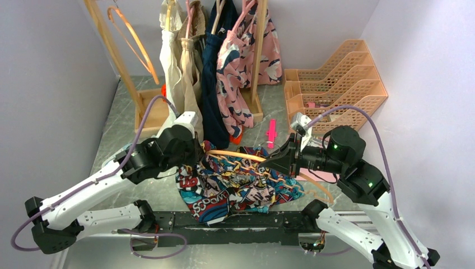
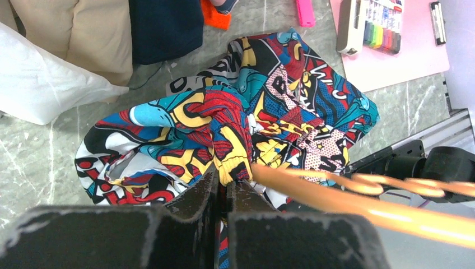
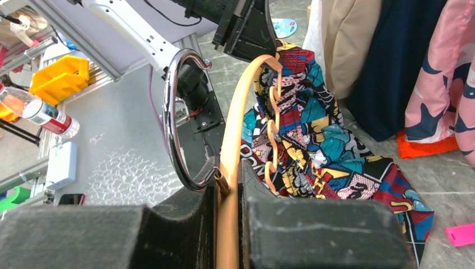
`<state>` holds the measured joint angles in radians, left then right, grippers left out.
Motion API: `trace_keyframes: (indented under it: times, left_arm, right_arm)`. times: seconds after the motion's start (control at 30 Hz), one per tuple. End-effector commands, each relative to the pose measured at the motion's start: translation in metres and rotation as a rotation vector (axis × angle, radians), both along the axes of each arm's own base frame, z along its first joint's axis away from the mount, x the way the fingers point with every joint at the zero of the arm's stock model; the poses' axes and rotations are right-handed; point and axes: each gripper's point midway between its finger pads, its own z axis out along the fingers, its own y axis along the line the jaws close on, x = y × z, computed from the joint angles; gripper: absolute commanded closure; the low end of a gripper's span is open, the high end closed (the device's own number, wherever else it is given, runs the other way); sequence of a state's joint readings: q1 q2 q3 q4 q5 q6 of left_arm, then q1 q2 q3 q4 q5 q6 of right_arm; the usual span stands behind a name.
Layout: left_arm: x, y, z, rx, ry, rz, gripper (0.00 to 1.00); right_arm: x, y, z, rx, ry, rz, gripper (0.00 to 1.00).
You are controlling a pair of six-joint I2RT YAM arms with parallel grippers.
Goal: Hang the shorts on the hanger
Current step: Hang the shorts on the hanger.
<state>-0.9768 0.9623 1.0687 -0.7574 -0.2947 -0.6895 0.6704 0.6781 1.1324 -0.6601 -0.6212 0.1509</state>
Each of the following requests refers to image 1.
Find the comic print shorts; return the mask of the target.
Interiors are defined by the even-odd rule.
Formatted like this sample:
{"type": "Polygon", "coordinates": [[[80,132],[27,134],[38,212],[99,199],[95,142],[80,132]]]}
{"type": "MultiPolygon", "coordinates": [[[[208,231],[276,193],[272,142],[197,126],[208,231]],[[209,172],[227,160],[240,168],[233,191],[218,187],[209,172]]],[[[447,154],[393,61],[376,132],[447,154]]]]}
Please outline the comic print shorts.
{"type": "Polygon", "coordinates": [[[192,216],[206,225],[224,221],[238,211],[268,213],[272,206],[304,195],[303,186],[294,178],[260,168],[255,160],[229,155],[206,155],[186,177],[182,166],[175,182],[192,216]]]}

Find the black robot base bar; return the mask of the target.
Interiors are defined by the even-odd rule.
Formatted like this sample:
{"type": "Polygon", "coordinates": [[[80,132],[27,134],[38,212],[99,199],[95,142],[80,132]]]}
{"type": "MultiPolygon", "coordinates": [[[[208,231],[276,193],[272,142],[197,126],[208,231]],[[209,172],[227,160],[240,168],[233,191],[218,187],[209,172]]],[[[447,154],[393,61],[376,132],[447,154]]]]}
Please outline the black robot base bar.
{"type": "Polygon", "coordinates": [[[315,221],[298,211],[271,211],[267,214],[241,212],[223,222],[200,224],[187,211],[156,211],[158,241],[135,236],[133,250],[151,251],[156,247],[189,245],[279,243],[284,246],[311,245],[322,232],[315,221]]]}

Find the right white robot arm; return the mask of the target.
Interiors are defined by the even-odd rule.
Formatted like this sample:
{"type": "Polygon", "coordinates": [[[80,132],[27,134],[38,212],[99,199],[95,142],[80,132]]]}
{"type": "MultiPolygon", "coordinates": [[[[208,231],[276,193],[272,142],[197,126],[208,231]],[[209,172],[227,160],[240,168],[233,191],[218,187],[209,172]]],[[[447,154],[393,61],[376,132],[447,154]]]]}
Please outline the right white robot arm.
{"type": "Polygon", "coordinates": [[[373,268],[429,268],[440,259],[412,232],[399,225],[392,204],[392,188],[382,172],[362,157],[366,142],[349,126],[325,134],[327,147],[300,146],[301,136],[292,134],[279,150],[260,163],[263,168],[295,177],[301,169],[339,176],[337,187],[369,217],[378,231],[373,234],[346,220],[314,200],[302,211],[302,225],[309,232],[318,229],[333,234],[361,253],[373,268]]]}

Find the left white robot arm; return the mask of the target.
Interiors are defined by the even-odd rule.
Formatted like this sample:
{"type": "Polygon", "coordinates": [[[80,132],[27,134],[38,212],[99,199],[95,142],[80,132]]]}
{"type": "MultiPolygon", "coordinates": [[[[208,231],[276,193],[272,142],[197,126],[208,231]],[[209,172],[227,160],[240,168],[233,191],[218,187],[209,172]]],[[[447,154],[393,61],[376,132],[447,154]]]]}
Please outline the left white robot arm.
{"type": "Polygon", "coordinates": [[[109,230],[148,233],[156,216],[145,200],[108,210],[92,207],[114,193],[134,187],[174,167],[196,164],[203,155],[197,133],[182,124],[166,128],[158,137],[130,145],[108,165],[83,182],[54,197],[25,202],[32,219],[32,237],[44,254],[65,250],[76,241],[109,230]]]}

